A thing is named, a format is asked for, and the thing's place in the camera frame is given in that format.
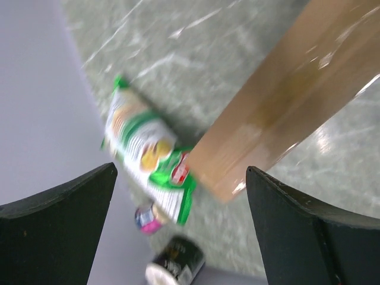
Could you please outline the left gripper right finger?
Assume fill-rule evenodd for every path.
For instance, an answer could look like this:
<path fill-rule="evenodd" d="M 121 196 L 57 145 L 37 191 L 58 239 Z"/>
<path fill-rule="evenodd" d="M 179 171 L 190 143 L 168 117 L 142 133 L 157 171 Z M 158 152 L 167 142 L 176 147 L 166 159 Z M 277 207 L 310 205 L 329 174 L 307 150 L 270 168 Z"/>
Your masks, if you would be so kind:
<path fill-rule="evenodd" d="M 257 167 L 246 191 L 269 284 L 378 284 L 379 220 L 327 204 Z"/>

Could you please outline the brown cardboard express box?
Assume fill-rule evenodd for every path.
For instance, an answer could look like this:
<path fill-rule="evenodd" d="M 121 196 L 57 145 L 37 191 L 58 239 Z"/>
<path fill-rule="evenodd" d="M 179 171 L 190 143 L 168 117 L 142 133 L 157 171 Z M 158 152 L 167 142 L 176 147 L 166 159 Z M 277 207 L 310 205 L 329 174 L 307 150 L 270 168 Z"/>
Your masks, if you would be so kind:
<path fill-rule="evenodd" d="M 310 1 L 191 151 L 187 164 L 215 198 L 246 188 L 379 74 L 379 2 Z"/>

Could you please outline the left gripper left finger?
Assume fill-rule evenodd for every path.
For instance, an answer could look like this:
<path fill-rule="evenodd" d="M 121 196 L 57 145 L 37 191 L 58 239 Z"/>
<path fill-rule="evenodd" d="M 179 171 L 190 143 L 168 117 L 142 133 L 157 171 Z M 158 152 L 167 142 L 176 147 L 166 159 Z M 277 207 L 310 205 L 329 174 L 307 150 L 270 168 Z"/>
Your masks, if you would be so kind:
<path fill-rule="evenodd" d="M 87 284 L 118 171 L 103 164 L 1 206 L 1 284 Z"/>

